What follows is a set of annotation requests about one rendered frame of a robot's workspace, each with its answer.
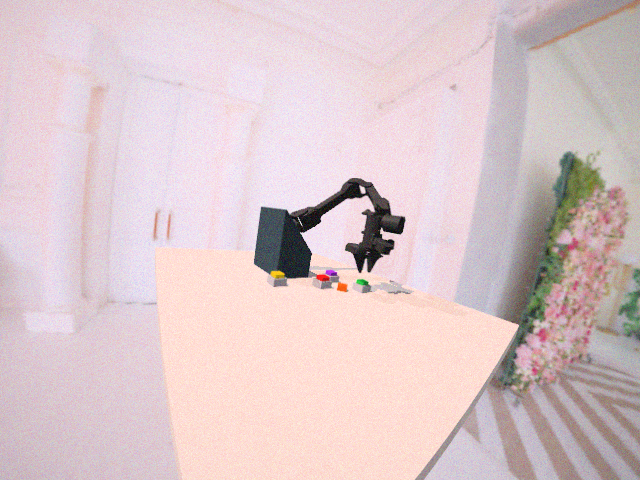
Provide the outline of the yellow button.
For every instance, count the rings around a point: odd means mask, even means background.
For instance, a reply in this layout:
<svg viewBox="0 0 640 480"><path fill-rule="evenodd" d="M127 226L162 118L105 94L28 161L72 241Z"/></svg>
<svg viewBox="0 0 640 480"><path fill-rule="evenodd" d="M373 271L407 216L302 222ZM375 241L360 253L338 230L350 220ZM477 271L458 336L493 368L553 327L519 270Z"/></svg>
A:
<svg viewBox="0 0 640 480"><path fill-rule="evenodd" d="M281 272L272 272L271 275L268 275L267 282L273 287L286 286L287 278Z"/></svg>

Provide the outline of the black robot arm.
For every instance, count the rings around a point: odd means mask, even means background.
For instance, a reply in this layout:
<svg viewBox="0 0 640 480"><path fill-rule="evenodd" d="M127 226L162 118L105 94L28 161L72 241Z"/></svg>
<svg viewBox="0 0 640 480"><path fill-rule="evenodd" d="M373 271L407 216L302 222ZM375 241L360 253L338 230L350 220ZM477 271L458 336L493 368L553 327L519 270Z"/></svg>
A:
<svg viewBox="0 0 640 480"><path fill-rule="evenodd" d="M365 193L361 194L360 187L364 187ZM325 199L315 207L306 207L294 212L291 212L294 223L296 224L300 233L304 233L311 228L315 227L321 222L321 216L339 205L346 199L363 198L368 196L370 202L373 204L374 211L366 209L362 212L363 215L367 215L365 228L372 230L379 230L381 228L384 232L402 234L405 224L405 217L395 216L391 213L390 202L386 198L382 198L372 182L366 182L361 178L351 178L342 188ZM299 219L302 223L300 223ZM395 241L393 239L384 240L382 237L372 236L369 243L369 248L376 249L380 254L390 254L391 250L394 250Z"/></svg>

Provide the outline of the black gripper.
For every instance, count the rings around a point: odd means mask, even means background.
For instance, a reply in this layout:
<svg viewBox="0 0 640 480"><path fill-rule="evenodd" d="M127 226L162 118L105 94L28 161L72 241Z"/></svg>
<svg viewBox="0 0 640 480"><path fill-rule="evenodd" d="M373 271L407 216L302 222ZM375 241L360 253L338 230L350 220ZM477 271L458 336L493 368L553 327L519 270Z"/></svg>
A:
<svg viewBox="0 0 640 480"><path fill-rule="evenodd" d="M373 245L372 248L369 248L370 240L372 239L372 236L375 236L374 234L376 234L377 238L382 237L380 231L365 228L361 233L364 234L362 242L359 242L359 244L347 243L345 246L345 251L351 252L353 254L358 272L360 274L362 274L366 259L368 269L367 273L370 273L377 260L384 257L376 249L373 248Z"/></svg>

